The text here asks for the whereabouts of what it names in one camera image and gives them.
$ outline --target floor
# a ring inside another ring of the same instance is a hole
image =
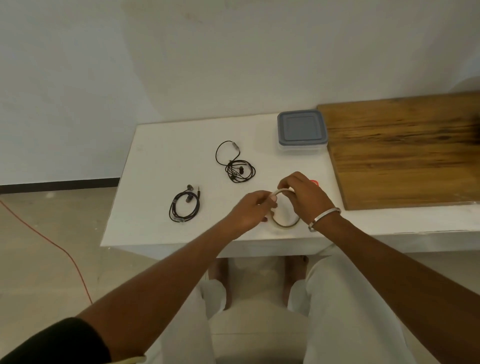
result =
[[[2,195],[28,224],[75,259],[93,300],[155,260],[99,247],[115,188]],[[480,252],[425,253],[413,258],[480,293]],[[231,309],[211,319],[219,363],[301,362],[306,318],[280,301],[282,260],[230,260]],[[89,304],[72,262],[0,206],[0,357],[42,328]],[[418,363],[437,361],[408,332]]]

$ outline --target black baseboard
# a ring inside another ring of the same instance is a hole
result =
[[[5,184],[0,186],[0,194],[19,194],[23,192],[81,190],[84,188],[117,187],[120,178],[101,178],[98,180],[58,181],[41,183]]]

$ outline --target wood grain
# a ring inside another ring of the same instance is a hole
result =
[[[318,110],[347,210],[480,201],[480,92]]]

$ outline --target red object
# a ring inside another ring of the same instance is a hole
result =
[[[3,201],[0,200],[0,204],[3,205],[3,207],[5,207],[13,216],[15,216],[22,224],[24,224],[26,227],[28,227],[30,230],[32,230],[33,232],[37,233],[38,235],[40,235],[42,238],[44,238],[46,241],[48,241],[50,244],[56,246],[57,248],[59,248],[60,250],[62,250],[66,255],[68,255],[68,258],[70,258],[70,260],[72,261],[73,265],[75,266],[75,268],[77,269],[77,272],[78,272],[78,275],[80,276],[80,279],[82,280],[82,284],[84,285],[84,288],[85,288],[85,292],[88,296],[88,300],[90,301],[90,304],[92,304],[92,298],[90,297],[90,294],[88,293],[88,289],[87,289],[87,285],[85,284],[85,281],[84,281],[84,278],[82,276],[82,274],[80,273],[80,269],[78,268],[77,266],[77,263],[75,263],[75,261],[73,260],[72,256],[65,250],[63,249],[61,246],[59,245],[56,245],[52,240],[50,240],[49,238],[47,238],[45,235],[39,233],[37,230],[35,230],[34,228],[32,228],[30,225],[28,225],[25,221],[23,221],[17,214],[15,214],[12,210],[10,210],[10,208],[5,205],[3,203]]]

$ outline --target plastic container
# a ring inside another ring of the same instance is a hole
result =
[[[277,116],[278,147],[282,151],[322,151],[327,128],[318,110],[284,111]]]

